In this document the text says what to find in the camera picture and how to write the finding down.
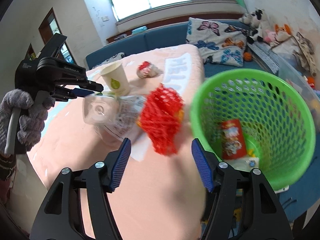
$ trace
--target paper cup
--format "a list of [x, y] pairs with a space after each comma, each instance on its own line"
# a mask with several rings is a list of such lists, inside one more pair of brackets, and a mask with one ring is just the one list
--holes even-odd
[[106, 65], [100, 76], [117, 96], [126, 96], [130, 92], [129, 82], [120, 62]]

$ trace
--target hand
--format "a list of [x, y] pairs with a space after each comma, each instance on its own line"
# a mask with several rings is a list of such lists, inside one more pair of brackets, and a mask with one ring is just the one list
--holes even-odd
[[0, 153], [2, 155], [4, 155], [13, 107], [28, 110], [28, 116], [22, 115], [19, 119], [19, 142], [26, 145], [27, 151], [30, 151], [40, 141], [41, 132], [44, 129], [44, 121], [48, 118], [48, 110], [54, 106], [55, 100], [52, 97], [48, 97], [42, 105], [33, 105], [33, 103], [30, 94], [19, 89], [12, 90], [4, 96], [0, 104]]

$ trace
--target striped cloth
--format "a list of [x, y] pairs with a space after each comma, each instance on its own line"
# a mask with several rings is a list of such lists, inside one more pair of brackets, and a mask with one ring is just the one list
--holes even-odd
[[271, 47], [263, 42], [256, 41], [254, 44], [248, 44], [252, 52], [264, 63], [271, 73], [277, 75], [279, 70], [278, 55], [272, 52]]

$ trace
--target window sill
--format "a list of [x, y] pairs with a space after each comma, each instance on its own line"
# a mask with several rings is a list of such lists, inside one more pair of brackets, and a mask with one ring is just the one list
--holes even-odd
[[157, 12], [160, 12], [160, 11], [163, 11], [163, 10], [168, 10], [170, 8], [179, 8], [179, 7], [186, 6], [186, 5], [201, 5], [201, 4], [209, 4], [209, 3], [212, 3], [212, 4], [217, 4], [217, 3], [237, 4], [237, 2], [235, 0], [191, 0], [191, 1], [173, 3], [173, 4], [163, 5], [163, 6], [159, 6], [159, 7], [156, 7], [156, 8], [149, 9], [149, 10], [145, 10], [145, 11], [142, 11], [140, 13], [136, 13], [134, 15], [131, 15], [129, 17], [121, 19], [120, 21], [118, 21], [116, 23], [116, 25], [118, 26], [118, 25], [130, 22], [132, 20], [135, 20], [137, 18], [146, 16], [146, 15], [148, 15], [150, 13], [157, 13]]

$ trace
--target mesh basket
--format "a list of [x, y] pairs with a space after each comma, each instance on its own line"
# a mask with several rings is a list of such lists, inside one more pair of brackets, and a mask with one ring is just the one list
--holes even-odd
[[220, 122], [239, 119], [245, 137], [259, 145], [259, 168], [274, 190], [296, 182], [313, 156], [316, 133], [306, 103], [267, 72], [239, 69], [211, 77], [197, 91], [190, 117], [194, 137], [218, 158]]

